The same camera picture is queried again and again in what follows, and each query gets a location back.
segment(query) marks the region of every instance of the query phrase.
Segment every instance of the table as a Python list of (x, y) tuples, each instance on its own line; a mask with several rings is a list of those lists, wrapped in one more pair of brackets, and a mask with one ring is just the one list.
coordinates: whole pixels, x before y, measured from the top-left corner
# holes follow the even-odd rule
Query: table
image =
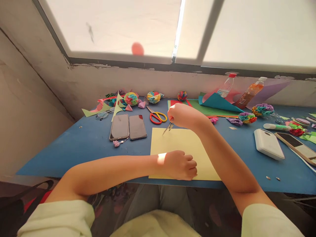
[[(167, 114), (167, 100), (170, 99), (164, 98), (157, 104), (150, 104), (150, 107), (154, 111)], [(275, 110), (279, 115), (289, 118), (309, 116), (308, 113), (315, 111), (314, 108), (291, 106), (275, 106)], [(107, 156), (149, 155), (152, 128), (166, 128), (169, 123), (154, 125), (149, 120), (149, 111), (146, 108), (141, 109), (134, 106), (132, 112), (128, 111), (126, 113), (130, 116), (143, 115), (147, 138), (134, 141), (127, 140), (115, 148), (113, 142), (109, 140), (112, 115), (109, 115), (108, 118), (102, 121), (95, 116), (83, 117), (32, 158), (17, 174), (62, 177), (68, 169), (83, 162)], [(263, 128), (264, 123), (274, 123), (274, 120), (258, 118), (257, 122), (253, 124), (243, 125), (237, 130), (232, 130), (229, 127), (234, 127), (234, 125), (229, 123), (225, 118), (219, 118), (215, 127), (246, 163), (264, 191), (316, 195), (316, 174), (285, 144), (280, 141), (285, 155), (285, 160), (283, 161), (274, 160), (256, 150), (253, 132), (255, 129)], [(300, 141), (316, 151), (316, 144), (302, 139)], [(225, 188), (225, 185), (221, 181), (184, 181), (142, 177), (129, 182), (201, 188)]]

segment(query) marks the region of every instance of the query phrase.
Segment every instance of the yellow scissors handle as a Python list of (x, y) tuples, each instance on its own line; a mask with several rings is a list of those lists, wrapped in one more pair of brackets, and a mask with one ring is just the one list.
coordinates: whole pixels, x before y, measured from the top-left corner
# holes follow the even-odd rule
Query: yellow scissors handle
[(161, 112), (155, 112), (155, 114), (158, 116), (158, 118), (162, 121), (162, 122), (167, 122), (168, 118), (165, 114), (161, 113)]

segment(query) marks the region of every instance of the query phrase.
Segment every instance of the teal paper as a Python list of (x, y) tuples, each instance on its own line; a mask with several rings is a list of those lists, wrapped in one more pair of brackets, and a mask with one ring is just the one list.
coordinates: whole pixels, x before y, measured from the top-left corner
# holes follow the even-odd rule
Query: teal paper
[(203, 96), (205, 93), (200, 93), (200, 96), (198, 97), (198, 103), (203, 106), (215, 108), (215, 109), (223, 109), (223, 110), (229, 110), (229, 111), (235, 111), (238, 113), (244, 112), (243, 110), (237, 108), (236, 106), (229, 103), (227, 100), (222, 98), (219, 94), (214, 93), (212, 94), (204, 103), (202, 102)]

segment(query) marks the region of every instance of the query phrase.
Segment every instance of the bottle cap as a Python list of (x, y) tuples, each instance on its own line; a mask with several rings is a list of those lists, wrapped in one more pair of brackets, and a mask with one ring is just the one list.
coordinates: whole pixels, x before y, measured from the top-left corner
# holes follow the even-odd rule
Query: bottle cap
[(260, 78), (259, 78), (259, 81), (265, 81), (265, 80), (267, 80), (266, 77), (260, 77)]
[(229, 77), (232, 77), (232, 78), (234, 78), (234, 77), (236, 77), (236, 76), (237, 76), (237, 74), (235, 74), (235, 73), (229, 74)]

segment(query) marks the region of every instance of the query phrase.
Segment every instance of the red dot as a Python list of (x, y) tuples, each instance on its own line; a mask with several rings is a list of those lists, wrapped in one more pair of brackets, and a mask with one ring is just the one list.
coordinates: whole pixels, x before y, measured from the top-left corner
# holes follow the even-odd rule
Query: red dot
[(136, 42), (136, 43), (133, 43), (132, 45), (132, 53), (133, 55), (140, 55), (140, 56), (144, 56), (144, 48), (143, 46)]

